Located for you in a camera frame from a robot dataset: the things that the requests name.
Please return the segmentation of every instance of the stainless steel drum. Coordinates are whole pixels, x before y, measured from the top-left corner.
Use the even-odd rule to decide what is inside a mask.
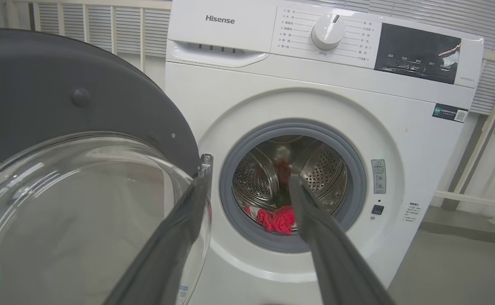
[[[348,170],[327,144],[304,136],[281,136],[254,147],[240,162],[232,181],[240,206],[274,211],[290,205],[288,181],[303,177],[329,213],[344,197]]]

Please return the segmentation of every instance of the door glass bowl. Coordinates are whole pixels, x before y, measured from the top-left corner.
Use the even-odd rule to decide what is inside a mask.
[[[0,305],[100,305],[192,178],[122,135],[42,143],[0,165]],[[178,288],[209,245],[209,203]]]

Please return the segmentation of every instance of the red cloth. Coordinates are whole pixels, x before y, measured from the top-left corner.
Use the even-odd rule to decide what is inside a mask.
[[[291,235],[291,228],[295,223],[295,213],[292,211],[292,206],[283,206],[273,213],[253,206],[246,206],[244,210],[269,232],[275,230],[282,234]]]
[[[295,213],[292,206],[283,206],[273,213],[272,228],[282,234],[291,235],[292,225],[295,223]]]
[[[262,226],[267,229],[268,231],[272,232],[274,229],[272,227],[272,213],[268,212],[267,210],[264,210],[259,207],[244,207],[244,210],[246,213],[254,217],[259,224],[262,224]]]
[[[272,232],[274,229],[272,227],[272,213],[266,210],[260,209],[257,212],[257,222],[262,224],[264,228]]]

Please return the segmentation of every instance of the window blind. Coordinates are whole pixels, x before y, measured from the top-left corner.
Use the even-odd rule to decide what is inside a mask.
[[[483,36],[495,51],[495,0],[315,0],[326,6],[408,19]],[[57,8],[39,4],[42,31],[59,33]],[[65,35],[83,40],[81,5],[64,5]],[[140,11],[117,8],[118,52],[140,52]],[[170,12],[145,10],[146,54],[165,56]],[[110,8],[89,6],[90,43],[111,50]],[[488,114],[495,102],[495,64],[484,62],[472,110]]]
[[[40,27],[47,33],[59,34],[57,6],[39,4]],[[64,4],[65,36],[83,41],[82,5]],[[112,51],[110,7],[88,6],[89,42]],[[145,9],[145,52],[147,55],[165,56],[170,11]],[[116,8],[117,51],[140,52],[140,10]]]

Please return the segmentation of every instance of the gray floor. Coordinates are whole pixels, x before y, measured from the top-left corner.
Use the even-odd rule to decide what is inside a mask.
[[[495,228],[448,213],[427,213],[389,287],[397,305],[495,305]]]

